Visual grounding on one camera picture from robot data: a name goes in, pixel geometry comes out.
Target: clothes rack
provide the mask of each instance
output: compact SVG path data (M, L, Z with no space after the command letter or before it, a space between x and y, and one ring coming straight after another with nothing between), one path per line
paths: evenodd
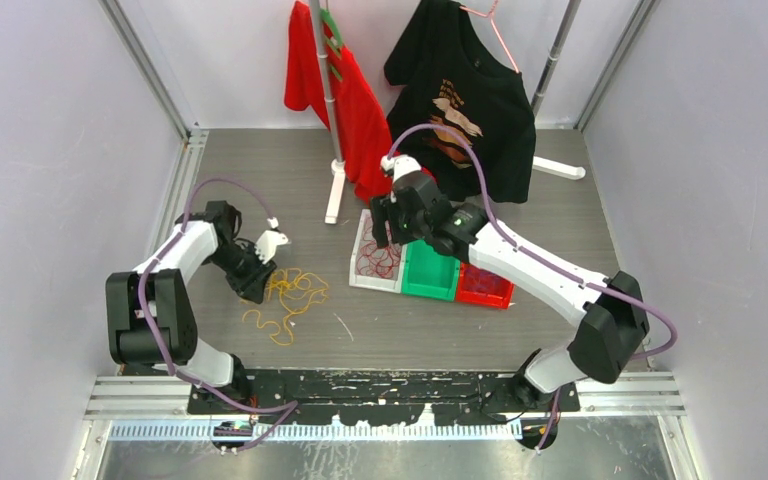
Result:
M467 8L464 8L464 10L490 19L493 30L496 32L499 41L502 42L502 46L505 49L505 52L513 63L513 57L508 51L507 46L502 40L502 37L499 34L499 30L496 28L496 24L493 21L498 3L498 0L494 1L490 11L486 14ZM537 90L534 92L534 97L532 98L531 108L535 115L537 114L537 110L540 108L540 104L543 101L543 96L549 86L549 80L552 78L555 65L560 58L561 50L564 47L564 43L566 42L570 27L572 26L573 19L575 18L575 14L578 11L578 6L580 3L581 0L570 0L567 5L567 9L564 12L564 17L561 20L561 25L558 29L557 35L555 36L555 42L549 52L549 57L546 60L546 66L543 69L543 73L540 76L540 82L537 85ZM313 23L316 56L319 59L319 76L320 80L322 81L322 90L325 93L325 110L328 114L328 124L331 126L331 142L334 144L335 158L331 161L331 173L334 175L334 179L331 182L331 193L328 197L328 206L325 209L325 223L333 225L337 223L337 218L340 213L340 202L342 201L343 188L346 184L346 163L340 149L340 133L339 129L337 128L337 112L334 108L335 99L331 92L331 83L328 80L328 52L325 50L326 36L325 27L322 24L322 7L319 0L308 0L308 5L310 7L311 22ZM516 63L513 63L513 65L514 69L518 71ZM586 171L583 167L573 167L541 157L534 157L533 168L541 172L549 173L570 180L579 180L584 178L586 174Z

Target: white rack leg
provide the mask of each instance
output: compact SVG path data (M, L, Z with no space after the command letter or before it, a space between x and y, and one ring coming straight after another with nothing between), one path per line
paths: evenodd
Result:
M584 167L572 167L570 165L542 157L534 157L533 168L539 172L551 173L552 175L568 178L570 180L581 180L587 173Z
M331 173L334 174L334 180L331 182L331 196L328 197L328 208L325 210L325 223L334 225L340 214L340 201L343 198L343 186L346 184L345 163L331 161Z

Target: gray wall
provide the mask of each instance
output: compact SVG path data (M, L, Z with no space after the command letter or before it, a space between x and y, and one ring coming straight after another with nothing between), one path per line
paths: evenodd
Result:
M768 2L661 2L586 140L712 478L768 478Z
M96 1L0 1L0 479L66 478L179 142Z

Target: scratched surface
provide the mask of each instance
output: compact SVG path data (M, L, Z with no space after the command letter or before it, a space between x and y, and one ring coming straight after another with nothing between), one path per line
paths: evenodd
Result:
M293 241L279 268L320 275L330 284L330 298L294 317L295 343L281 347L268 338L272 327L242 322L249 307L240 304L222 272L202 268L187 287L202 338L250 367L439 370L516 369L535 349L571 338L573 330L560 316L522 291L514 292L515 305L499 311L349 287L363 205L347 184L337 225L323 223L332 178L330 141L324 130L210 132L199 179L227 176L261 192ZM537 154L589 169L575 131L540 131ZM207 187L195 206L211 199L226 199L243 212L243 236L255 239L266 227L257 203L235 187ZM527 204L496 210L522 236L573 263L607 274L617 269L589 173L573 182L535 172ZM264 321L284 315L279 305L259 308Z
M267 442L237 457L205 443L111 442L99 478L675 478L655 417L565 418L559 429L540 457L514 440Z

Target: red tray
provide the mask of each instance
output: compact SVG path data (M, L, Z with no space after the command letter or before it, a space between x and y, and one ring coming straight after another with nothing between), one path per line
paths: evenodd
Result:
M461 264L455 301L506 309L511 304L514 284L472 265Z

